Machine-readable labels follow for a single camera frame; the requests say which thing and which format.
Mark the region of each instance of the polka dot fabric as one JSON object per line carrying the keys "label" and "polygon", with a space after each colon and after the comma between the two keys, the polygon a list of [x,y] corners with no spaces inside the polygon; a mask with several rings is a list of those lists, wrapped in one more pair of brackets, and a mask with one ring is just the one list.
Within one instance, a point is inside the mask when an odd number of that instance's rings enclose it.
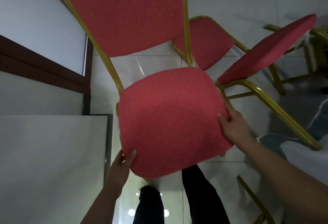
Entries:
{"label": "polka dot fabric", "polygon": [[131,170],[157,178],[229,150],[217,114],[227,110],[211,78],[199,68],[165,70],[126,88],[119,102],[124,154]]}
{"label": "polka dot fabric", "polygon": [[218,82],[225,84],[245,78],[270,66],[309,31],[316,21],[315,14],[307,15],[274,32],[236,61],[219,77]]}
{"label": "polka dot fabric", "polygon": [[184,32],[183,0],[69,0],[109,57],[162,44]]}
{"label": "polka dot fabric", "polygon": [[[234,40],[213,20],[196,19],[189,24],[192,54],[199,68],[205,70],[220,60],[231,47]],[[184,34],[174,40],[175,46],[186,53]]]}

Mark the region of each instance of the red chair seat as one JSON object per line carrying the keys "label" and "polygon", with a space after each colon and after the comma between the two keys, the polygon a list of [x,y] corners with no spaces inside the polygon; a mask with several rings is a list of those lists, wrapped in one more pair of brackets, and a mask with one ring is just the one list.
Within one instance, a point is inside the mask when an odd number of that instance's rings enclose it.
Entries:
{"label": "red chair seat", "polygon": [[198,68],[165,70],[126,88],[119,102],[124,154],[137,155],[131,170],[158,178],[229,150],[217,120],[227,117],[223,98]]}
{"label": "red chair seat", "polygon": [[307,15],[274,32],[236,61],[219,77],[218,82],[225,84],[245,78],[270,66],[309,31],[316,21],[315,14]]}
{"label": "red chair seat", "polygon": [[[199,68],[205,70],[220,60],[234,45],[234,40],[213,20],[196,19],[189,23],[191,51]],[[186,54],[184,34],[177,36],[174,45]]]}

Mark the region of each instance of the white wall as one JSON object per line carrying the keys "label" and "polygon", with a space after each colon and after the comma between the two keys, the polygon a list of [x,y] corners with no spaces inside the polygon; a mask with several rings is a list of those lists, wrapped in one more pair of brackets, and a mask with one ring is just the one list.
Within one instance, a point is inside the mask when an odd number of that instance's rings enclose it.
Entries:
{"label": "white wall", "polygon": [[85,32],[59,0],[0,0],[0,35],[83,74]]}
{"label": "white wall", "polygon": [[83,94],[0,71],[0,115],[81,115],[82,102]]}
{"label": "white wall", "polygon": [[0,116],[0,223],[79,224],[103,187],[107,116]]}

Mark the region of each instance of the white tile floor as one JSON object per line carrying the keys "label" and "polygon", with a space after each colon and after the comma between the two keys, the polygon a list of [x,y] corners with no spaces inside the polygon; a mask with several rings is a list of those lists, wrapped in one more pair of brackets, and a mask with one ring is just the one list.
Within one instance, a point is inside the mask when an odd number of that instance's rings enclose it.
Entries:
{"label": "white tile floor", "polygon": [[[189,0],[189,16],[208,15],[215,19],[229,33],[252,48],[270,34],[262,28],[267,23],[284,26],[304,15],[316,13],[319,21],[328,15],[328,0]],[[231,64],[242,56],[234,49],[217,62],[207,73],[217,79]],[[130,56],[112,58],[112,62],[122,80],[128,87],[137,80],[165,69],[185,67],[186,64],[173,52],[170,42]],[[306,73],[302,52],[294,52],[277,61],[281,74],[296,76]],[[268,71],[254,75],[251,80],[277,101],[302,126],[307,126],[316,112],[318,104],[325,98],[319,89],[326,85],[320,78],[287,85],[287,95],[280,97],[271,84]],[[119,131],[115,116],[115,105],[119,100],[117,90],[100,57],[94,53],[92,65],[91,113],[114,113],[112,159],[120,150]],[[227,94],[245,92],[240,87],[227,90]],[[275,132],[293,135],[289,129],[270,110],[255,97],[232,100],[233,106],[242,113],[257,135]],[[248,195],[240,189],[236,176],[242,175],[251,189],[260,197],[273,214],[276,221],[281,218],[282,204],[271,189],[261,180],[260,175],[247,162],[246,157],[236,147],[225,157],[215,157],[199,164],[207,179],[216,188],[225,206],[230,222],[252,223],[260,210]],[[136,209],[138,188],[145,181],[130,173],[123,193],[117,201],[114,223],[132,223],[129,209]],[[169,211],[165,223],[191,223],[189,206],[183,191],[181,172],[159,179],[164,208]]]}

